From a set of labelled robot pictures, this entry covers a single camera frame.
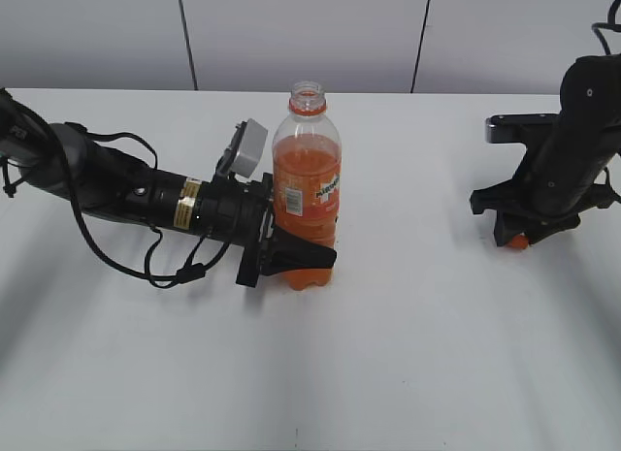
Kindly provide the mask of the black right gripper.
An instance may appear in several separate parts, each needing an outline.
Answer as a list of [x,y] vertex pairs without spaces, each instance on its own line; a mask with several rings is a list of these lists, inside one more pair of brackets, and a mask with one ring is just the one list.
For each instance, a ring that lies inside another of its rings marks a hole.
[[497,247],[506,247],[510,239],[525,235],[525,219],[536,220],[526,228],[529,245],[555,234],[577,228],[579,215],[589,209],[607,209],[620,202],[620,195],[609,181],[596,183],[593,175],[513,177],[470,197],[474,214],[496,210],[493,236]]

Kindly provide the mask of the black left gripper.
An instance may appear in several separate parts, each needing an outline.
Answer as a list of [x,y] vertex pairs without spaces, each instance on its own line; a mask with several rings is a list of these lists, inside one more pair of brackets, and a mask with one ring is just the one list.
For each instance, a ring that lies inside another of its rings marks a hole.
[[[270,173],[265,173],[259,181],[239,182],[230,175],[202,183],[196,209],[196,234],[201,239],[222,243],[204,265],[207,272],[219,263],[230,246],[236,245],[243,249],[236,283],[256,286],[264,221],[271,214],[272,193]],[[332,247],[306,241],[279,227],[264,242],[264,275],[332,269],[336,259],[337,251]]]

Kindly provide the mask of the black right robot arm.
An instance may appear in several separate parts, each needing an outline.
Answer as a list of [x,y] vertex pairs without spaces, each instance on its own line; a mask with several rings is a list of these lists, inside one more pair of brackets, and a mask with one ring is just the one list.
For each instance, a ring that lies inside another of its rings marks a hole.
[[620,152],[620,57],[583,56],[565,73],[558,113],[495,114],[490,144],[522,144],[512,177],[473,191],[473,214],[496,213],[496,246],[524,249],[576,228],[582,212],[620,200],[607,175]]

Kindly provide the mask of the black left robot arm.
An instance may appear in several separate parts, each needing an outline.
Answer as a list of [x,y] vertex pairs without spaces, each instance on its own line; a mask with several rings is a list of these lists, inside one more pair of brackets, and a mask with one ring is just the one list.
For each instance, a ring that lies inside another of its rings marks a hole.
[[[236,282],[253,287],[259,276],[333,268],[334,249],[296,237],[274,217],[270,174],[251,179],[267,139],[266,129],[250,118],[240,122],[209,181],[174,174],[111,147],[118,139],[145,140],[129,132],[97,134],[75,122],[48,123],[1,92],[1,172],[3,190],[14,197],[27,183],[67,200],[91,251],[106,265],[170,289],[204,278],[230,246],[243,248]],[[148,227],[157,236],[171,230],[215,240],[221,247],[207,263],[189,254],[174,274],[151,270],[153,247],[142,270],[109,257],[93,239],[86,216]]]

